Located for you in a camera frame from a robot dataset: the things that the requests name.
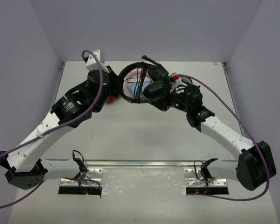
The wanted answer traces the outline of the black headset with microphone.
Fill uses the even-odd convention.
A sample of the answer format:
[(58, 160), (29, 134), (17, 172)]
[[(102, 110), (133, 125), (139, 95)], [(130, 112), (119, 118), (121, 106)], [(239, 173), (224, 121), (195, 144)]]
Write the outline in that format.
[(142, 69), (140, 76), (140, 87), (143, 85), (143, 81), (147, 72), (152, 79), (152, 83), (150, 83), (144, 89), (142, 97), (140, 97), (140, 90), (137, 90), (134, 97), (127, 96), (124, 91), (121, 91), (121, 96), (124, 100), (132, 104), (153, 104), (158, 101), (163, 94), (166, 94), (170, 91), (171, 83), (169, 80), (169, 72), (160, 63), (152, 60), (146, 55), (143, 55), (141, 58), (147, 62), (136, 62), (126, 66), (119, 73), (119, 79), (123, 83), (128, 72), (134, 69)]

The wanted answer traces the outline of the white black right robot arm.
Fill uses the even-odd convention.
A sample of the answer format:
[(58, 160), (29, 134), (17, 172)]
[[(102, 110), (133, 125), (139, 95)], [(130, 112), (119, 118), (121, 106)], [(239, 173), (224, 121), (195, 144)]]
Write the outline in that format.
[(182, 93), (168, 93), (154, 106), (161, 111), (175, 108), (185, 112), (191, 127), (211, 137), (233, 155), (236, 162), (217, 158), (200, 161), (202, 181), (217, 177), (232, 179), (252, 191), (277, 174), (270, 146), (264, 141), (254, 144), (225, 125), (203, 105), (203, 95), (198, 86), (190, 84)]

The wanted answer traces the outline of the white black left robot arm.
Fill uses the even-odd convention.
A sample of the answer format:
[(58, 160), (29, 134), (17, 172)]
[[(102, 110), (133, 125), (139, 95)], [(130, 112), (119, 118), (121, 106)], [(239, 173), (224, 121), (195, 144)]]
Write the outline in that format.
[(88, 168), (82, 159), (72, 156), (54, 161), (42, 156), (60, 138), (100, 112), (107, 99), (121, 89), (110, 66), (90, 70), (86, 81), (67, 91), (22, 143), (10, 151), (0, 151), (0, 166), (7, 170), (7, 182), (27, 190), (47, 179), (84, 179)]

